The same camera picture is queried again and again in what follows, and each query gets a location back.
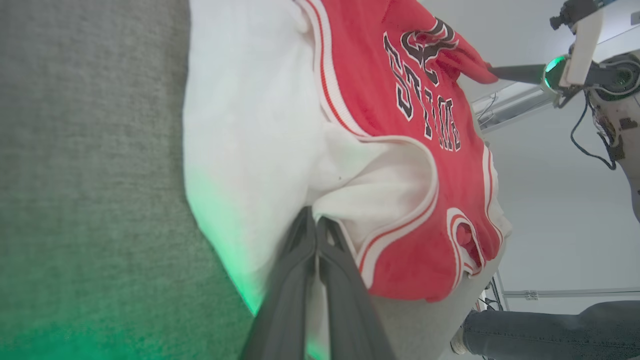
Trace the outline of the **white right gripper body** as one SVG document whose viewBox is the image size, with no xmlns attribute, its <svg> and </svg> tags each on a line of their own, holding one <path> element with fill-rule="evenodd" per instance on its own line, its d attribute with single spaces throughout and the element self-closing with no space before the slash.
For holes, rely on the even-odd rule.
<svg viewBox="0 0 640 360">
<path fill-rule="evenodd" d="M 599 101 L 639 99 L 639 24 L 604 42 L 603 9 L 561 9 L 550 18 L 554 30 L 567 27 L 574 41 L 566 54 L 551 60 L 541 88 L 554 103 L 568 103 L 579 92 Z"/>
</svg>

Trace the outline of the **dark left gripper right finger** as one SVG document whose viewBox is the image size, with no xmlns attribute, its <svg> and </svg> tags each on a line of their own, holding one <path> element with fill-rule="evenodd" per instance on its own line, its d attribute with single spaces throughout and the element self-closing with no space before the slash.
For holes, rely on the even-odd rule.
<svg viewBox="0 0 640 360">
<path fill-rule="evenodd" d="M 326 287 L 332 360 L 395 360 L 341 226 L 329 218 L 317 223 L 320 280 Z"/>
</svg>

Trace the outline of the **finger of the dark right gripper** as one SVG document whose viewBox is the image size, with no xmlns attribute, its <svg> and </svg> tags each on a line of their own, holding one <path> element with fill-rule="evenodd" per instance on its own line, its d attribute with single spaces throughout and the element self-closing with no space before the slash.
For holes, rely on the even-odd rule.
<svg viewBox="0 0 640 360">
<path fill-rule="evenodd" d="M 488 70 L 499 80 L 540 85 L 543 82 L 546 64 L 524 64 L 500 67 L 490 66 Z"/>
</svg>

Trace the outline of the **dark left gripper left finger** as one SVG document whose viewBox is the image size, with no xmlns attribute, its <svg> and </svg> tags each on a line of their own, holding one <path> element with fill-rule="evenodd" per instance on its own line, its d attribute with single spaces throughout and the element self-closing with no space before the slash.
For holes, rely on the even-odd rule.
<svg viewBox="0 0 640 360">
<path fill-rule="evenodd" d="M 286 233 L 240 360 L 306 358 L 307 293 L 316 268 L 316 223 L 304 207 Z"/>
</svg>

